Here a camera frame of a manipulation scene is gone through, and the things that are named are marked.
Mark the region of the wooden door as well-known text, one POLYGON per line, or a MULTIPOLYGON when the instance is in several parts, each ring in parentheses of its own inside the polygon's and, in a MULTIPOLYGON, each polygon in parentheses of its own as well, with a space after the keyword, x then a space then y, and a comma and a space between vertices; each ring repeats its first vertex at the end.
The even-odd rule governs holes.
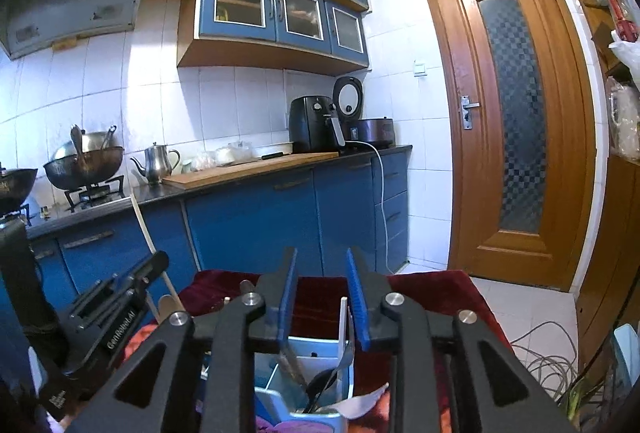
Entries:
POLYGON ((449 264, 567 290, 585 243, 596 135, 564 0, 427 0, 449 103, 449 264))

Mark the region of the small black wok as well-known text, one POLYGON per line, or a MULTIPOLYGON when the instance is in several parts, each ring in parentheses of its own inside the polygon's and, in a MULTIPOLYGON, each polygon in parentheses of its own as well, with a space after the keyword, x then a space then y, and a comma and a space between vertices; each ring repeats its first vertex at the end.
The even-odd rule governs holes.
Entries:
POLYGON ((37 169, 1 168, 0 214, 7 216, 20 210, 35 184, 37 169))

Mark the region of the red floral blanket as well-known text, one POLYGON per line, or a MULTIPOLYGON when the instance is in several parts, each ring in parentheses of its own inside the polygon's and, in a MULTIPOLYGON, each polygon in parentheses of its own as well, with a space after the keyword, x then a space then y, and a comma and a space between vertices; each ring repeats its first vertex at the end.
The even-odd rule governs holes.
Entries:
MULTIPOLYGON (((411 297, 428 312, 454 316, 468 309, 480 317, 498 339, 507 347, 506 338, 498 329, 494 316, 485 300, 480 296, 468 275, 463 271, 441 271, 440 273, 385 276, 393 290, 411 297)), ((198 275, 194 286, 186 290, 188 304, 185 311, 192 317, 213 312, 205 303, 206 295, 221 294, 217 273, 198 275)), ((291 330, 288 337, 327 339, 338 323, 338 305, 341 297, 349 293, 346 275, 343 277, 298 277, 295 288, 291 330)), ((352 324, 356 338, 354 313, 352 324)), ((358 341, 355 354, 356 378, 358 381, 380 383, 390 397, 390 378, 392 377, 393 356, 388 352, 364 352, 358 341)), ((444 366, 438 364, 439 375, 444 366)), ((442 424, 449 423, 448 394, 445 378, 440 377, 438 400, 442 413, 442 424)))

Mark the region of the black air fryer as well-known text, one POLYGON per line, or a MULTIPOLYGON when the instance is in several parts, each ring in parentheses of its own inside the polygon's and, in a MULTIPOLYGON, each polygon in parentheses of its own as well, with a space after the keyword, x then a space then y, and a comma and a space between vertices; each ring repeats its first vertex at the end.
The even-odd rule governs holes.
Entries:
POLYGON ((294 98, 288 114, 288 134, 294 154, 337 152, 345 147, 340 119, 327 96, 294 98))

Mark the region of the wooden cutting board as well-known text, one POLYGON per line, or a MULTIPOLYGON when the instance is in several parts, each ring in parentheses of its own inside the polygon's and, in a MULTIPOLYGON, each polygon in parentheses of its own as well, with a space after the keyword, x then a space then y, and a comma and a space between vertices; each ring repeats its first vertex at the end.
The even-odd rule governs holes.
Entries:
POLYGON ((292 154, 247 162, 247 164, 235 164, 235 166, 216 167, 198 172, 170 175, 163 180, 163 183, 177 187, 179 190, 195 190, 195 188, 239 181, 255 175, 320 164, 320 162, 333 160, 337 157, 337 152, 292 154))

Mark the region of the blue base cabinets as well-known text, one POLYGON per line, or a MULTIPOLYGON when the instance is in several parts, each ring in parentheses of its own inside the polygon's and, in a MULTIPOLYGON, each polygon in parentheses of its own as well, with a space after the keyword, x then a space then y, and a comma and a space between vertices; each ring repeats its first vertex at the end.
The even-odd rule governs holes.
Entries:
MULTIPOLYGON (((177 290, 209 269, 273 271, 288 247, 302 276, 344 276, 349 247, 372 271, 393 273, 408 255, 410 154, 410 146, 361 152, 191 193, 141 188, 142 216, 177 290)), ((27 236, 57 309, 149 253, 125 198, 33 219, 27 236)))

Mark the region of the rice cooker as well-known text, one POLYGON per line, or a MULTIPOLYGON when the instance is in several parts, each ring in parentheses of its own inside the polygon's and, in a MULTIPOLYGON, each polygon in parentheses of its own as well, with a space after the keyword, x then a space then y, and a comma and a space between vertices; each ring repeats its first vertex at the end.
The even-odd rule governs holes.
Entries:
POLYGON ((346 141, 358 141, 384 149, 395 145, 390 118, 363 118, 362 83, 353 76, 338 78, 333 88, 333 104, 346 141))

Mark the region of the wooden shelf unit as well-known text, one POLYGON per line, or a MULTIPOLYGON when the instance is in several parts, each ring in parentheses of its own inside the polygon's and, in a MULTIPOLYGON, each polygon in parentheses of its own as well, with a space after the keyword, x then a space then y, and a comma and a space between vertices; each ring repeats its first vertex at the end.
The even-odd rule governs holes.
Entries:
MULTIPOLYGON (((610 16, 596 0, 578 4, 598 56, 599 78, 608 72, 614 79, 623 77, 622 63, 605 47, 613 29, 610 16)), ((612 134, 605 138, 608 163, 600 225, 577 298, 582 367, 604 361, 613 349, 608 344, 613 330, 639 313, 639 298, 634 295, 639 281, 639 245, 634 242, 639 237, 639 164, 617 155, 612 138, 612 134)))

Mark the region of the large black wok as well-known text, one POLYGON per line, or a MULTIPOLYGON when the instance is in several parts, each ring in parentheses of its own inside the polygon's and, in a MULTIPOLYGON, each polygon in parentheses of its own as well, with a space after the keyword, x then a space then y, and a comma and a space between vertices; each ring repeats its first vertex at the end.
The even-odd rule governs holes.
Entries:
POLYGON ((103 132, 87 133, 73 126, 70 141, 43 166, 51 184, 59 190, 79 190, 111 179, 124 156, 124 147, 115 140, 116 130, 111 126, 103 132))

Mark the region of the steel kettle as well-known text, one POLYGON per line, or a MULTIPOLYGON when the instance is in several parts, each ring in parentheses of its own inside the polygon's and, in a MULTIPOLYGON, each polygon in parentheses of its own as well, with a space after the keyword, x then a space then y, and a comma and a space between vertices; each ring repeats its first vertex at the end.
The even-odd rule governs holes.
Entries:
POLYGON ((131 157, 130 160, 149 185, 158 185, 175 171, 180 164, 181 156, 178 150, 168 149, 165 144, 154 142, 152 146, 144 149, 144 164, 136 157, 131 157))

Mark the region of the black spoon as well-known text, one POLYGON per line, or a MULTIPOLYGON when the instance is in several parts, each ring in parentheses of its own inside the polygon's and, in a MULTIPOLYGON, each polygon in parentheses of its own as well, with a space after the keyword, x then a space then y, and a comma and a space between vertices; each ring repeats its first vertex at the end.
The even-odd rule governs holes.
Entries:
POLYGON ((337 366, 331 369, 323 370, 318 375, 314 376, 311 383, 307 385, 306 394, 308 396, 307 406, 304 408, 304 413, 311 413, 317 408, 318 400, 325 390, 327 390, 336 380, 337 376, 345 369, 348 368, 354 360, 355 346, 354 342, 349 341, 345 346, 343 355, 338 362, 337 366))

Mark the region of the wooden chopstick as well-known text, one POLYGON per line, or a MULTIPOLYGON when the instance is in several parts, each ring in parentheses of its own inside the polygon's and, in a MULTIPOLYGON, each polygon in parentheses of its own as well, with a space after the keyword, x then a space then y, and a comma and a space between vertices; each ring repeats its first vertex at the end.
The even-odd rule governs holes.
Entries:
MULTIPOLYGON (((132 208, 134 209, 134 214, 136 215, 136 218, 137 218, 138 224, 140 226, 140 229, 142 231, 142 235, 144 237, 144 240, 145 240, 146 244, 148 245, 148 248, 149 248, 150 252, 152 254, 154 254, 154 253, 156 253, 156 248, 155 248, 154 242, 152 240, 151 234, 150 234, 150 232, 148 230, 148 227, 146 226, 144 217, 142 216, 142 212, 141 212, 141 210, 139 208, 138 201, 137 201, 136 197, 134 197, 134 192, 131 192, 129 198, 131 200, 131 205, 132 205, 132 208)), ((174 287, 174 284, 171 283, 171 280, 170 280, 168 274, 166 273, 166 271, 163 271, 162 278, 163 278, 163 281, 165 282, 165 285, 166 285, 167 289, 169 290, 169 293, 170 293, 170 295, 172 297, 172 300, 174 300, 174 302, 176 303, 176 305, 177 305, 178 309, 180 309, 180 311, 184 311, 185 308, 184 308, 184 306, 183 306, 183 304, 182 304, 182 302, 180 300, 180 297, 178 296, 178 292, 176 291, 176 289, 174 287)))

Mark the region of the gas stove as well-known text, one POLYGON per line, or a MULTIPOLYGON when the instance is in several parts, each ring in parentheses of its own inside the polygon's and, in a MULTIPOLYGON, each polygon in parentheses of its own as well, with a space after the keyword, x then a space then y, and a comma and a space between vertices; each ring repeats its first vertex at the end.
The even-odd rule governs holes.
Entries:
POLYGON ((115 199, 122 199, 125 197, 124 177, 117 175, 98 184, 77 188, 77 190, 65 190, 64 196, 70 212, 86 210, 115 199))

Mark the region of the blue utensil organizer box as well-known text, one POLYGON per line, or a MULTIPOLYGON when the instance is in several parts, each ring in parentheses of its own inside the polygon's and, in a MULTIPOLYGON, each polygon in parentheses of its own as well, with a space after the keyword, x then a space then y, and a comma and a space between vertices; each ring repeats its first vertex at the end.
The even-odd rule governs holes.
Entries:
MULTIPOLYGON (((302 368, 306 381, 326 369, 337 366, 337 340, 295 338, 290 346, 302 368)), ((346 432, 348 420, 332 408, 338 401, 352 397, 354 393, 354 367, 349 366, 323 392, 318 408, 304 413, 308 396, 282 369, 273 381, 270 391, 262 386, 269 375, 272 361, 280 364, 276 354, 254 355, 255 423, 258 432, 346 432)))

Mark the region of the white plastic bag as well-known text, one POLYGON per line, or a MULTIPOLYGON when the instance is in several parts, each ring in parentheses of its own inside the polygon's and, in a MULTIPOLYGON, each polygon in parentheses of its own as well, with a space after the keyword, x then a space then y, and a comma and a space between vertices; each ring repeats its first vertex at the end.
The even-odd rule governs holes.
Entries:
POLYGON ((628 42, 622 40, 617 32, 611 32, 613 41, 608 48, 613 52, 615 57, 628 68, 631 80, 635 86, 639 86, 640 80, 640 42, 628 42))

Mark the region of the white spoon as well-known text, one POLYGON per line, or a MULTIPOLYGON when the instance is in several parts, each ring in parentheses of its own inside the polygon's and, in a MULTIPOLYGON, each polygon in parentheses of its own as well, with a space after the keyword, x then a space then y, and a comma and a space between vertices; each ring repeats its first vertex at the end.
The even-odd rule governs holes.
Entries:
POLYGON ((188 314, 183 309, 179 300, 171 297, 170 294, 164 294, 158 301, 158 318, 157 323, 168 321, 172 326, 183 326, 188 320, 188 314))

